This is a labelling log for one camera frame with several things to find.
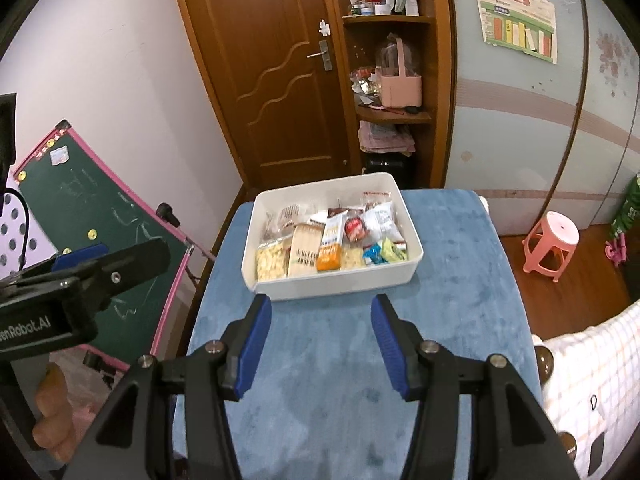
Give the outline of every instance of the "sliding wardrobe door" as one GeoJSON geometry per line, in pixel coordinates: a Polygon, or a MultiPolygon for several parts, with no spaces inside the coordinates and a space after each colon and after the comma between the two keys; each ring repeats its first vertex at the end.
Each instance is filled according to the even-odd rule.
{"type": "Polygon", "coordinates": [[[607,197],[600,205],[592,224],[608,224],[618,212],[625,199],[626,188],[640,172],[640,114],[636,105],[636,118],[631,128],[631,135],[626,144],[625,155],[620,162],[620,168],[616,174],[607,197]]]}
{"type": "Polygon", "coordinates": [[[498,234],[524,234],[544,207],[572,126],[582,81],[581,0],[555,5],[558,64],[484,43],[477,0],[454,0],[456,108],[446,187],[489,202],[498,234]]]}
{"type": "MultiPolygon", "coordinates": [[[[594,220],[610,221],[618,204],[615,193],[624,189],[629,171],[623,170],[619,178],[616,174],[638,101],[638,54],[602,0],[585,3],[589,57],[584,103],[571,152],[548,204],[549,210],[567,215],[578,229],[594,220]]],[[[638,140],[631,145],[638,150],[638,140]]],[[[630,154],[626,164],[633,167],[637,161],[630,154]]]]}

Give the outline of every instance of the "poster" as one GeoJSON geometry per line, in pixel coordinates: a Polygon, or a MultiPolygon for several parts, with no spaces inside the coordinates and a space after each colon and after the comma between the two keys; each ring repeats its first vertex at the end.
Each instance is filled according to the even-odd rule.
{"type": "Polygon", "coordinates": [[[546,0],[478,0],[486,43],[558,63],[556,8],[546,0]]]}

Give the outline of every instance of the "green bag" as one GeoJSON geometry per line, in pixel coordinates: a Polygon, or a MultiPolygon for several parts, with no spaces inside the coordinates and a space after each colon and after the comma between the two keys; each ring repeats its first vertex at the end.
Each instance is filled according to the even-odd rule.
{"type": "Polygon", "coordinates": [[[640,173],[629,183],[625,201],[611,224],[611,237],[617,238],[620,233],[626,233],[633,225],[638,212],[640,212],[640,173]]]}

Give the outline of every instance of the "blue gripper pad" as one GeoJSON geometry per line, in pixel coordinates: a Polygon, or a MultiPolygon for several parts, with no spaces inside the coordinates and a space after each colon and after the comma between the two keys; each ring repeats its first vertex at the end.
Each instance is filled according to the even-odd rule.
{"type": "Polygon", "coordinates": [[[227,357],[227,373],[230,373],[231,377],[235,376],[232,387],[238,400],[242,399],[242,396],[251,389],[254,383],[255,373],[270,327],[271,300],[265,294],[256,294],[254,302],[241,321],[234,341],[241,344],[241,349],[238,354],[234,355],[234,346],[236,345],[233,344],[227,357]]]}
{"type": "Polygon", "coordinates": [[[109,248],[105,244],[95,244],[90,247],[84,247],[73,251],[69,254],[62,254],[56,258],[56,261],[51,267],[51,272],[56,270],[71,269],[76,265],[85,262],[87,260],[95,260],[104,256],[109,252],[109,248]]]}
{"type": "Polygon", "coordinates": [[[378,294],[371,301],[371,325],[378,340],[378,347],[385,362],[386,373],[391,380],[391,386],[399,392],[404,399],[409,392],[409,384],[406,380],[406,361],[404,354],[391,327],[389,316],[398,315],[391,306],[386,294],[378,294]]]}
{"type": "Polygon", "coordinates": [[[371,325],[393,389],[407,402],[419,400],[426,373],[418,361],[420,332],[413,323],[398,319],[386,294],[371,301],[371,325]]]}

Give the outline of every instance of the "pink frame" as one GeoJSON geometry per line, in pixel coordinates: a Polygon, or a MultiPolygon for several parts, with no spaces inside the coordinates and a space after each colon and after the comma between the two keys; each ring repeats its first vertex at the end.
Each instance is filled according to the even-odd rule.
{"type": "MultiPolygon", "coordinates": [[[[14,171],[14,174],[20,173],[24,169],[24,167],[27,165],[27,163],[34,156],[37,157],[37,158],[40,158],[41,156],[44,156],[44,154],[48,150],[47,141],[49,139],[52,139],[55,135],[64,136],[66,134],[69,134],[71,137],[73,137],[75,142],[78,143],[78,146],[80,146],[84,150],[84,152],[87,155],[89,155],[89,157],[97,164],[97,166],[101,170],[103,170],[104,173],[106,173],[107,176],[111,180],[113,180],[116,183],[116,185],[121,190],[123,190],[123,192],[126,193],[133,200],[133,202],[136,203],[137,206],[139,206],[144,211],[146,211],[149,214],[149,216],[151,216],[151,218],[155,219],[158,222],[158,224],[160,224],[164,229],[169,231],[176,238],[178,238],[178,240],[180,240],[181,242],[187,243],[186,236],[184,235],[184,233],[182,231],[180,231],[180,229],[176,229],[172,225],[167,224],[166,222],[164,222],[160,218],[158,218],[156,216],[156,212],[153,211],[138,195],[136,195],[129,186],[127,186],[123,181],[121,181],[121,179],[115,173],[113,173],[113,171],[111,171],[111,169],[100,159],[100,157],[98,157],[98,155],[96,155],[94,150],[92,150],[89,147],[89,145],[86,142],[84,142],[84,140],[82,140],[80,135],[78,135],[78,133],[71,126],[69,126],[68,128],[65,128],[65,127],[63,127],[63,128],[54,128],[53,130],[51,130],[44,137],[44,139],[42,139],[42,141],[33,150],[31,150],[31,153],[29,155],[27,155],[27,157],[21,162],[21,164],[14,171]]],[[[160,320],[158,322],[158,328],[156,329],[156,334],[154,335],[153,342],[151,343],[150,353],[152,355],[155,355],[158,352],[158,347],[160,345],[160,338],[162,337],[162,334],[164,333],[164,329],[165,329],[165,325],[166,325],[167,319],[168,319],[169,314],[170,314],[170,312],[172,310],[171,304],[172,304],[172,302],[174,300],[174,297],[175,297],[175,294],[176,294],[176,292],[178,290],[178,286],[180,285],[180,279],[181,279],[182,275],[184,274],[185,268],[187,267],[187,263],[188,263],[189,258],[191,256],[191,250],[192,250],[191,247],[189,247],[189,246],[186,247],[184,256],[182,258],[182,261],[180,262],[180,266],[178,266],[178,272],[175,275],[174,282],[172,283],[171,289],[169,290],[169,295],[167,296],[166,302],[164,303],[164,308],[162,309],[162,314],[160,315],[160,320]]],[[[99,351],[97,348],[94,348],[91,345],[80,345],[79,347],[84,349],[84,350],[89,350],[89,351],[93,352],[96,355],[99,355],[100,357],[102,357],[102,359],[104,360],[105,363],[107,363],[109,366],[113,366],[114,368],[116,368],[116,370],[119,370],[121,372],[126,372],[129,369],[129,365],[127,365],[123,361],[120,361],[119,359],[113,358],[113,357],[105,354],[104,352],[99,351]]]]}

